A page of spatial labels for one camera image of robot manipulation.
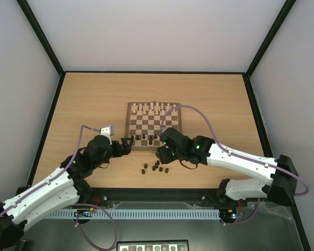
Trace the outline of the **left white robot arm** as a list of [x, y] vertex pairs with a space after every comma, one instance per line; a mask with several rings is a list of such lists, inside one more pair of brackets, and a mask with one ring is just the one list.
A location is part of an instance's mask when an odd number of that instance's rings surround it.
[[33, 225], [52, 213], [76, 203], [87, 203], [92, 188], [85, 180], [112, 157], [131, 152], [134, 137], [112, 141], [97, 135], [78, 147], [48, 177], [24, 192], [0, 201], [0, 249], [16, 244]]

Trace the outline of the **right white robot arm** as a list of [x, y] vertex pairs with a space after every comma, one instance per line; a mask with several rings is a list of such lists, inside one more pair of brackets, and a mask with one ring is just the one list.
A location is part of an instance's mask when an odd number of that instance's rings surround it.
[[224, 167], [249, 176], [245, 180], [225, 179], [220, 183], [217, 197], [222, 204], [247, 198], [266, 198], [282, 206], [294, 204], [298, 173], [288, 156], [260, 157], [205, 136], [190, 139], [175, 128], [164, 128], [160, 141], [164, 145], [157, 149], [156, 156], [162, 164], [190, 162]]

